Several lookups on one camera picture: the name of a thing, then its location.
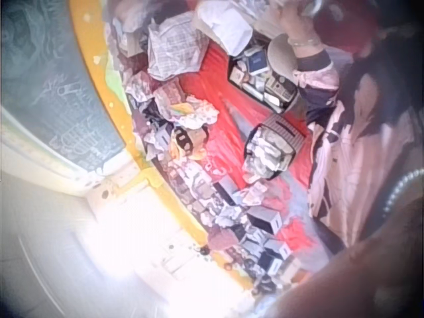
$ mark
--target sleeve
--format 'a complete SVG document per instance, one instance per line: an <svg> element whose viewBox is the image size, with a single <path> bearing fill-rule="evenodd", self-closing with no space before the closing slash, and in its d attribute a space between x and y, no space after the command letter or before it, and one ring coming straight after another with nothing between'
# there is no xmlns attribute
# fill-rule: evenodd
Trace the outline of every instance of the sleeve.
<svg viewBox="0 0 424 318"><path fill-rule="evenodd" d="M325 50L314 56L298 58L297 64L294 77L300 95L307 103L307 124L319 123L333 112L339 90L339 74Z"/></svg>

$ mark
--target hand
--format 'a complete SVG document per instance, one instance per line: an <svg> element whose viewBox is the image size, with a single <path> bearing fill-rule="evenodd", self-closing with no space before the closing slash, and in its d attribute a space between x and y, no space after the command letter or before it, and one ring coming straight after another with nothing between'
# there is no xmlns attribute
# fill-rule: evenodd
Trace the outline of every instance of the hand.
<svg viewBox="0 0 424 318"><path fill-rule="evenodd" d="M290 1L283 8L276 8L281 26L296 41L306 41L316 36L312 19L301 15L304 8L301 1Z"/></svg>

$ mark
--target bracelet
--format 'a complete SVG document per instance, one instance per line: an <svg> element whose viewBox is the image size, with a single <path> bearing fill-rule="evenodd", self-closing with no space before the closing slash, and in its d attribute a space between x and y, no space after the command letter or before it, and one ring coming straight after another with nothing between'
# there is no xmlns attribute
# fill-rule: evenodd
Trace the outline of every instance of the bracelet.
<svg viewBox="0 0 424 318"><path fill-rule="evenodd" d="M300 47L300 46L317 46L321 44L321 40L319 39L319 37L315 37L315 38L310 38L309 40L306 41L297 41L294 40L292 38L288 38L287 39L288 44L290 44L291 46L294 47Z"/></svg>

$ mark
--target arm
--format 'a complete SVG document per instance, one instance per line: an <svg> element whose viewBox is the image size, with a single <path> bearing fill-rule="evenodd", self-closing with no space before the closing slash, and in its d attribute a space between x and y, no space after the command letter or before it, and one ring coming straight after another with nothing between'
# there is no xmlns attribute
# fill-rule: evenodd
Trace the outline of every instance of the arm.
<svg viewBox="0 0 424 318"><path fill-rule="evenodd" d="M307 103L307 123L328 118L339 89L339 75L313 28L310 18L299 15L298 3L287 3L280 11L281 24L297 57L295 78Z"/></svg>

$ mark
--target pink floral clothing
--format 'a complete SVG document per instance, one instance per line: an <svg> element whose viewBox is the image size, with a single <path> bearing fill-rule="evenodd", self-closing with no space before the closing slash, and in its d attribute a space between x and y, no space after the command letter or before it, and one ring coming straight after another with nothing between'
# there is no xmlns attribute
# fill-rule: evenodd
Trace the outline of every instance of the pink floral clothing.
<svg viewBox="0 0 424 318"><path fill-rule="evenodd" d="M345 246L359 240L396 160L414 142L407 98L380 53L355 63L341 86L325 51L299 59L295 72L313 137L309 214Z"/></svg>

